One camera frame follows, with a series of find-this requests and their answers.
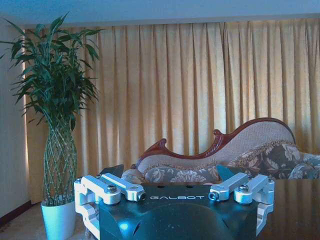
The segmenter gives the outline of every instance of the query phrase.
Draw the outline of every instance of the floor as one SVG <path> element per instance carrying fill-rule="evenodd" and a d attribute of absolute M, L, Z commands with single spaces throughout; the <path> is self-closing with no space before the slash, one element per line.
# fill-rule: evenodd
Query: floor
<path fill-rule="evenodd" d="M 82 217 L 77 214 L 75 231 L 69 240 L 91 240 L 94 239 L 86 228 Z M 0 240 L 46 240 L 46 232 L 42 218 L 40 203 L 0 227 Z"/>

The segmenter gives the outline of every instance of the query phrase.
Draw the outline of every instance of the floral upholstery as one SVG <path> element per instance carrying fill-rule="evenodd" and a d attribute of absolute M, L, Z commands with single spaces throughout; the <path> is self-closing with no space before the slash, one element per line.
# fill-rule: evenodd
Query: floral upholstery
<path fill-rule="evenodd" d="M 267 175 L 272 179 L 317 179 L 320 155 L 300 152 L 287 141 L 272 141 L 243 153 L 227 164 L 233 173 L 245 172 L 253 177 Z"/>
<path fill-rule="evenodd" d="M 155 166 L 148 169 L 145 179 L 150 183 L 217 183 L 220 178 L 215 165 L 194 169 L 178 166 Z"/>
<path fill-rule="evenodd" d="M 257 146 L 224 166 L 233 174 L 238 172 L 267 175 L 272 179 L 320 178 L 320 155 L 300 152 L 295 144 L 286 140 L 271 141 Z M 123 179 L 141 184 L 148 183 L 219 183 L 225 178 L 216 162 L 194 168 L 161 164 L 150 166 L 144 172 L 130 169 Z"/>

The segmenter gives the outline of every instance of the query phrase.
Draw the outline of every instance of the braided bamboo stalk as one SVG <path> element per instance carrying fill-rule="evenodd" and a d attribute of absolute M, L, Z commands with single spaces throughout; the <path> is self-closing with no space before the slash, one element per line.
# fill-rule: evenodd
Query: braided bamboo stalk
<path fill-rule="evenodd" d="M 49 126 L 44 152 L 43 195 L 46 206 L 59 206 L 74 201 L 77 174 L 77 150 L 70 122 L 58 121 Z"/>

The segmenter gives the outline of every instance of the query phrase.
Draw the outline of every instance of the metal bracket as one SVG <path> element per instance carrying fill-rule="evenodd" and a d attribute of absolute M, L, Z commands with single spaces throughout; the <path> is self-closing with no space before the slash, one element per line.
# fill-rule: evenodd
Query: metal bracket
<path fill-rule="evenodd" d="M 121 200 L 121 193 L 129 201 L 140 201 L 146 197 L 144 188 L 131 184 L 110 173 L 103 174 L 99 179 L 87 175 L 74 182 L 75 212 L 82 215 L 85 227 L 100 240 L 99 219 L 90 203 L 100 200 L 107 205 L 115 205 Z"/>
<path fill-rule="evenodd" d="M 249 178 L 247 174 L 239 172 L 219 184 L 213 184 L 210 187 L 208 197 L 210 200 L 216 202 L 228 200 L 229 194 L 232 193 L 239 185 L 247 183 L 248 180 Z"/>
<path fill-rule="evenodd" d="M 126 180 L 123 180 L 111 173 L 106 173 L 101 176 L 101 180 L 106 180 L 107 183 L 115 184 L 120 188 L 122 194 L 128 201 L 138 202 L 146 198 L 144 188 L 139 184 L 132 184 Z"/>
<path fill-rule="evenodd" d="M 237 173 L 220 184 L 212 185 L 208 197 L 216 202 L 224 201 L 234 191 L 234 200 L 239 204 L 250 204 L 253 200 L 259 202 L 256 221 L 258 235 L 266 225 L 268 213 L 274 210 L 275 182 L 261 174 L 248 180 L 246 174 Z"/>

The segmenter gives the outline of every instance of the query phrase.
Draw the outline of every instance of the baseboard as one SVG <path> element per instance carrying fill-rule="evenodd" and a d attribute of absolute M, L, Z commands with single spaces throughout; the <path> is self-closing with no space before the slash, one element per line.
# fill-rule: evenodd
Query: baseboard
<path fill-rule="evenodd" d="M 33 204 L 31 201 L 27 201 L 26 203 L 22 204 L 21 206 L 17 207 L 16 209 L 12 210 L 11 212 L 7 213 L 6 215 L 0 217 L 0 227 L 7 224 L 11 220 L 15 219 L 19 215 L 23 214 L 29 208 L 31 208 Z"/>

